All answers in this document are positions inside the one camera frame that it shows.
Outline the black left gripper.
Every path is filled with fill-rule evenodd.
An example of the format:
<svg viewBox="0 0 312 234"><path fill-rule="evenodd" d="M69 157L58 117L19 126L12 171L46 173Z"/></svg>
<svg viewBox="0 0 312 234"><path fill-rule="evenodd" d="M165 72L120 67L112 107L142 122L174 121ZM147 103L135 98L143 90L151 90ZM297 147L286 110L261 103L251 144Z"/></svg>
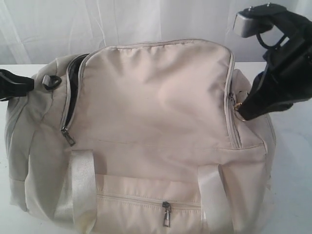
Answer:
<svg viewBox="0 0 312 234"><path fill-rule="evenodd" d="M25 97L34 89L34 80L17 76L9 71L0 70L0 100L8 101L12 97Z"/></svg>

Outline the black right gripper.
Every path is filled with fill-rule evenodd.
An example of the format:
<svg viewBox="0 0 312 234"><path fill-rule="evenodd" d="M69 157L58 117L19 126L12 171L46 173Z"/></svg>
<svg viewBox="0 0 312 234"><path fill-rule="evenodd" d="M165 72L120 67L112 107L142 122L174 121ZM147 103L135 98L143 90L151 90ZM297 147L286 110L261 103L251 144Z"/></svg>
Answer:
<svg viewBox="0 0 312 234"><path fill-rule="evenodd" d="M312 98L312 36L296 34L267 55L264 72L237 108L246 121Z"/></svg>

